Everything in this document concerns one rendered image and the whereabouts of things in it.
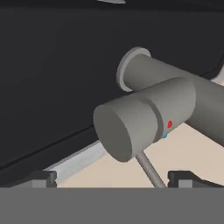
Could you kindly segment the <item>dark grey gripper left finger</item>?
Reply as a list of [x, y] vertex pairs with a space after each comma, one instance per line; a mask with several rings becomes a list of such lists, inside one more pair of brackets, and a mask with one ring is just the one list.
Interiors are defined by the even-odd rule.
[[25, 178], [16, 180], [1, 188], [25, 187], [25, 188], [56, 188], [56, 171], [35, 171]]

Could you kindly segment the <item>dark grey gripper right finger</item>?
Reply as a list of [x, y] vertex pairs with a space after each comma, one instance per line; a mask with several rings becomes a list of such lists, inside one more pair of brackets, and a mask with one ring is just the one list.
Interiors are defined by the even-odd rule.
[[167, 177], [170, 188], [224, 188], [224, 185], [204, 180], [191, 171], [168, 171]]

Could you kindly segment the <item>grey metal tap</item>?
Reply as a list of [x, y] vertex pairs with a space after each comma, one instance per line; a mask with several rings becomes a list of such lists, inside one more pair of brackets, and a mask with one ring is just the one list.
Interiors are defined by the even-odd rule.
[[153, 59], [142, 47], [122, 57], [116, 81], [126, 92], [150, 104], [157, 117], [156, 139], [181, 123], [224, 147], [224, 87]]

